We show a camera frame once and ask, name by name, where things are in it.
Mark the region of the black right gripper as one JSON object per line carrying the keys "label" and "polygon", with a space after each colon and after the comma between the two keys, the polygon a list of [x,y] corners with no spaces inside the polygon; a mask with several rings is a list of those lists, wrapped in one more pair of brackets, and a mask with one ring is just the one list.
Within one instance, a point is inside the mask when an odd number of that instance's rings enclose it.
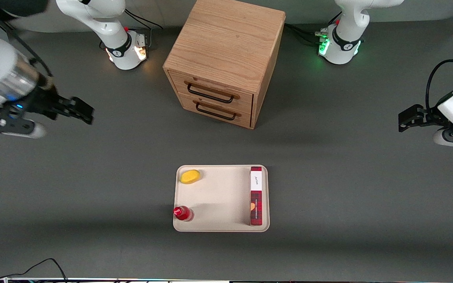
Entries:
{"label": "black right gripper", "polygon": [[56,120],[58,115],[76,118],[86,124],[93,124],[94,108],[77,97],[72,97],[69,102],[69,109],[63,102],[65,98],[60,96],[55,85],[48,89],[36,87],[26,96],[26,112],[44,115],[47,118]]}

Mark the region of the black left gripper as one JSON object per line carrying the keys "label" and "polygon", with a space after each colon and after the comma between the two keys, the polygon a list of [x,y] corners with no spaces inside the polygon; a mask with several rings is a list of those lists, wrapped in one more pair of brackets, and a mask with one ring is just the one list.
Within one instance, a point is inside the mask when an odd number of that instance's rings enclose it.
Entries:
{"label": "black left gripper", "polygon": [[420,127],[420,124],[422,127],[448,127],[449,120],[437,107],[424,109],[420,104],[412,105],[399,113],[399,132],[406,131],[411,127]]}

